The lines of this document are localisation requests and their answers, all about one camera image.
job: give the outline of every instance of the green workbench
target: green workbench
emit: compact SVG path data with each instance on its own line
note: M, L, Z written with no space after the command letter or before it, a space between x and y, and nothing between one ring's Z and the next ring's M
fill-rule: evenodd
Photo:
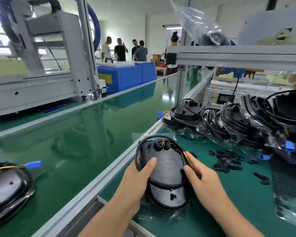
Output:
M216 157L208 154L209 149L225 150L210 140L194 141L177 137L178 143L187 151L194 152L205 165L212 167L217 162ZM249 156L239 150L236 151L248 161ZM258 172L271 179L269 162L250 165L243 162L243 171L219 172L221 183L228 196L246 219L248 219L266 237L294 236L296 226L279 218L275 213L272 185L262 185L253 175ZM100 192L99 198L107 202L117 189L126 167ZM192 196L190 203L181 211L166 211L149 201L141 204L139 212L133 221L143 227L153 236L189 236L214 237L225 236L213 217L201 206L197 197Z
M209 73L202 69L189 76L186 91ZM158 111L173 107L176 82L174 75L82 110L70 111L67 106L56 117L36 113L11 123L0 121L0 131L37 121L0 136L0 162L42 160L42 167L33 170L35 195L0 227L0 237L33 235L133 143L132 133L146 132L157 121Z

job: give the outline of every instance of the woman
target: woman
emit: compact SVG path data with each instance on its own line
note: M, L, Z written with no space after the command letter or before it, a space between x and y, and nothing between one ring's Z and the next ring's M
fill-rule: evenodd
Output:
M178 45L178 32L175 31L172 33L172 37L171 37L171 46L177 46ZM164 58L167 58L167 49L164 52ZM178 65L167 65L167 69L166 69L166 76L167 75L171 75L173 73L177 73L178 72Z

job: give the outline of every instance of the blue connector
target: blue connector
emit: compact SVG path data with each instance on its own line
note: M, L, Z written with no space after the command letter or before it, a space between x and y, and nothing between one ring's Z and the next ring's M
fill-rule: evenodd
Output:
M260 154L260 155L259 155L259 159L260 159L260 160L269 160L269 159L270 159L270 156Z
M26 168L27 169L39 168L41 167L41 162L42 162L41 160L38 160L38 161L26 163Z
M295 151L294 143L291 141L286 141L285 142L285 151L287 151L289 154L291 152L294 152Z

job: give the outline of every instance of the white t-shirt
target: white t-shirt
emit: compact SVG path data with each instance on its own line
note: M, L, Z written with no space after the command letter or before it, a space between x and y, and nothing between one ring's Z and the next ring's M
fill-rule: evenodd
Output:
M102 52L104 52L103 61L105 61L106 58L112 58L109 45L107 45L106 43L101 45L101 56L102 56Z

